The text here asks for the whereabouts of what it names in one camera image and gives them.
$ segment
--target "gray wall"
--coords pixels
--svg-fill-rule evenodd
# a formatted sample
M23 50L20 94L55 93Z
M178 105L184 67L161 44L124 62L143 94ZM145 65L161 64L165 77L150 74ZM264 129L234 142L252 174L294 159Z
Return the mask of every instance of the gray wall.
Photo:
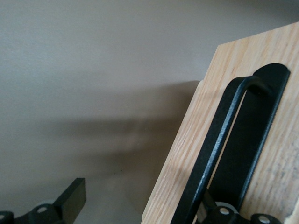
M79 176L76 223L139 223L217 45L296 21L298 1L1 0L0 210Z

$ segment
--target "bolt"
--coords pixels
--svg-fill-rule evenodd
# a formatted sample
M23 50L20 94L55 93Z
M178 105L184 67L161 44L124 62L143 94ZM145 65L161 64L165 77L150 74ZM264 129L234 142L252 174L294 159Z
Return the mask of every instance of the bolt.
M229 214L229 210L227 210L226 208L221 208L219 211L223 215L228 215Z
M261 223L269 224L270 220L266 216L259 216L258 220L260 220Z
M47 208L46 207L40 207L38 210L37 210L37 213L42 213L44 211L46 211Z

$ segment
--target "black hardware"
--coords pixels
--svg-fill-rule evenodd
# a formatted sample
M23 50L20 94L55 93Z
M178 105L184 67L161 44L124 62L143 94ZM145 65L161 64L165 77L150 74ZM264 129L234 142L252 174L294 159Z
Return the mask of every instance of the black hardware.
M254 214L247 220L234 213L230 208L216 207L202 222L202 224L281 224L276 218L266 214Z
M39 205L18 218L0 211L0 224L72 224L85 202L85 178L76 178L53 204Z
M228 84L171 224L193 222L236 114L209 192L215 201L240 209L289 75L284 65L273 63Z

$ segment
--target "light wood grain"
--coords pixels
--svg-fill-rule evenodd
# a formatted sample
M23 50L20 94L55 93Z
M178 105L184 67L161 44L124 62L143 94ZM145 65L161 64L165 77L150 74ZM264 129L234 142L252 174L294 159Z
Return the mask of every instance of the light wood grain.
M241 214L299 223L299 22L218 46L152 191L142 224L169 224L227 84L269 63L291 71Z

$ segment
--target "black metal handle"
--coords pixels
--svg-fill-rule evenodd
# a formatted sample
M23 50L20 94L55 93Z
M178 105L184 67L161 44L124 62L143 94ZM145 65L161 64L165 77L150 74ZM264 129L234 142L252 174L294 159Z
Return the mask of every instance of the black metal handle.
M284 65L273 63L228 84L171 224L194 220L245 94L209 188L214 200L240 208L289 75Z

